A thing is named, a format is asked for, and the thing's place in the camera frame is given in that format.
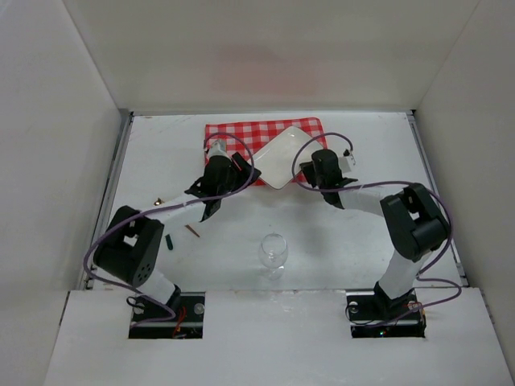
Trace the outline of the white rectangular plate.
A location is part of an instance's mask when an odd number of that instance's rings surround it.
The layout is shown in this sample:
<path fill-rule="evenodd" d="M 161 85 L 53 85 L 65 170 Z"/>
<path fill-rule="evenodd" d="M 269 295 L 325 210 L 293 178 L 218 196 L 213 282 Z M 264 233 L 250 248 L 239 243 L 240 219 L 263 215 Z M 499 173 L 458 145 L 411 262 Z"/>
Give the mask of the white rectangular plate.
<path fill-rule="evenodd" d="M 261 172 L 265 185 L 283 189 L 292 179 L 291 165 L 299 149 L 311 136 L 298 127 L 290 126 L 264 145 L 254 156 L 254 166 Z"/>

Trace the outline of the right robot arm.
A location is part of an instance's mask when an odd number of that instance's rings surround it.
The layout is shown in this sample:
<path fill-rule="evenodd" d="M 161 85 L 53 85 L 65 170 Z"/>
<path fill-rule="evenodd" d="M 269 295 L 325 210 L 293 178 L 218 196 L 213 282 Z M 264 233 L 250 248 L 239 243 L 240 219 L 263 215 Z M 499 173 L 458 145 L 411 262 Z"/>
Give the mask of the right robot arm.
<path fill-rule="evenodd" d="M 450 239 L 451 225 L 431 193 L 420 183 L 409 183 L 396 194 L 379 185 L 352 186 L 332 150 L 317 150 L 300 170 L 312 189 L 338 209 L 358 210 L 384 219 L 393 245 L 389 265 L 373 288 L 376 320 L 395 318 L 408 302 L 419 270 L 429 255 Z"/>

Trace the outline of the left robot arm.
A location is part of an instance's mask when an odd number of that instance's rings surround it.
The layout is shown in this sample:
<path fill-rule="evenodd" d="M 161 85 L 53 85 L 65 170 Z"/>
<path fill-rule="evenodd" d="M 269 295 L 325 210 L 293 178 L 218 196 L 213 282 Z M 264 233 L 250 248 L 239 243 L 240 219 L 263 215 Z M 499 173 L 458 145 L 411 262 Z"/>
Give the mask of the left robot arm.
<path fill-rule="evenodd" d="M 209 219 L 225 196 L 245 189 L 260 176 L 261 171 L 239 153 L 209 156 L 203 175 L 168 207 L 118 208 L 93 254 L 93 263 L 139 296 L 176 311 L 180 288 L 156 268 L 165 227 L 181 228 Z"/>

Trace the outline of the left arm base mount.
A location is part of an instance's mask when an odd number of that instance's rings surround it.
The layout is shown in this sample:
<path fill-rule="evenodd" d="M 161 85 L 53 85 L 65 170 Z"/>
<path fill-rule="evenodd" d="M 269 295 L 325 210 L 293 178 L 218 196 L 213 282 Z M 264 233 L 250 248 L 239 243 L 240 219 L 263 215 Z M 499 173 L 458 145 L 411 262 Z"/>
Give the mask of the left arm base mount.
<path fill-rule="evenodd" d="M 126 299 L 132 308 L 129 339 L 202 339 L 204 329 L 205 293 L 181 294 L 175 317 L 145 298 Z"/>

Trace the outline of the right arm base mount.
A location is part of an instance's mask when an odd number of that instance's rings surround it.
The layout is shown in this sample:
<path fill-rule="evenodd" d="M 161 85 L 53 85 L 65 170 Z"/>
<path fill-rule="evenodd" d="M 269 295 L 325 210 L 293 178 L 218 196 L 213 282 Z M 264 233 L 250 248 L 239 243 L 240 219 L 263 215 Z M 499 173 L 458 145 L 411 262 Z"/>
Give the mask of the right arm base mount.
<path fill-rule="evenodd" d="M 372 290 L 346 293 L 344 313 L 354 339 L 424 338 L 426 316 L 412 290 L 389 309 Z"/>

